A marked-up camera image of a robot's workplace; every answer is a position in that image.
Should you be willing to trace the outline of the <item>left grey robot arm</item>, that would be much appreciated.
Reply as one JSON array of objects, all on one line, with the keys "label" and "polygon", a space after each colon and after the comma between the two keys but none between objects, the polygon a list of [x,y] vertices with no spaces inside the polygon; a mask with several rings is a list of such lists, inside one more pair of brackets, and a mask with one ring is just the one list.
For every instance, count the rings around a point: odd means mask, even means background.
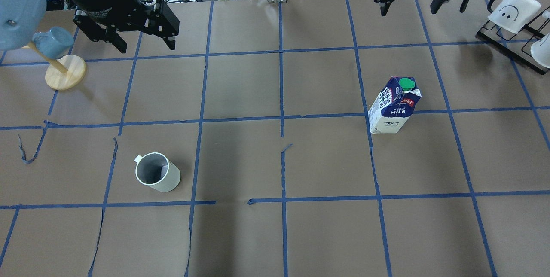
[{"label": "left grey robot arm", "polygon": [[[72,0],[77,6],[74,23],[93,42],[103,41],[126,52],[119,32],[139,31],[157,36],[175,50],[180,22],[167,2],[156,0]],[[46,0],[0,0],[2,51],[25,46],[33,38],[47,9]]]}]

